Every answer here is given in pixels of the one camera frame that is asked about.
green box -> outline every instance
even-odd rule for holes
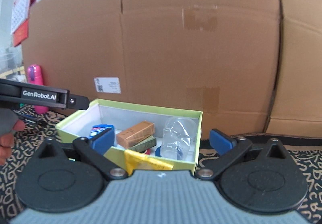
[[[64,143],[70,143],[78,137],[87,137],[93,125],[112,124],[116,133],[123,131],[143,120],[155,124],[157,146],[151,149],[151,156],[162,143],[162,132],[165,122],[171,117],[188,117],[198,125],[195,142],[192,144],[186,161],[178,161],[154,157],[173,164],[174,170],[190,170],[194,174],[198,164],[199,144],[201,138],[202,111],[181,110],[164,107],[139,105],[133,103],[116,102],[96,99],[91,102],[86,111],[78,110],[56,125],[59,136]],[[125,169],[124,149],[111,147],[104,156]]]

silver screw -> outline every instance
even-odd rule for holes
[[[123,176],[125,176],[126,171],[121,168],[114,168],[114,169],[111,169],[110,174],[113,177],[123,177]]]
[[[198,171],[198,175],[203,178],[210,178],[214,172],[210,169],[200,169]]]

yellow wrapper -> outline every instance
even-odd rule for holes
[[[126,171],[129,176],[132,175],[135,169],[170,171],[173,168],[173,165],[169,163],[132,150],[125,150],[124,156]]]

human hand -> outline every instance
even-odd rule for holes
[[[23,121],[18,120],[13,127],[15,131],[22,131],[25,128]],[[5,164],[5,160],[12,154],[12,147],[14,145],[14,138],[12,133],[6,133],[0,136],[0,165]]]

green object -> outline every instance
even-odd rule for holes
[[[173,164],[173,170],[190,170],[191,173],[194,174],[199,158],[202,111],[172,109],[95,99],[90,103],[90,107],[86,111],[76,111],[58,123],[56,129],[63,143],[71,143],[74,139],[82,137],[77,135],[78,132],[84,133],[88,131],[88,134],[90,134],[91,127],[99,123],[112,124],[115,126],[115,129],[125,130],[143,120],[149,121],[149,118],[151,118],[151,122],[155,124],[156,128],[154,137],[161,140],[165,121],[170,117],[188,117],[197,121],[198,132],[195,149],[191,155],[194,159],[193,161],[178,161],[155,156],[153,156],[153,158]],[[119,167],[126,169],[124,149],[111,147],[104,156]]]
[[[143,151],[146,151],[147,149],[155,147],[156,145],[157,145],[157,139],[153,135],[151,135],[128,149],[136,152],[143,152]]]

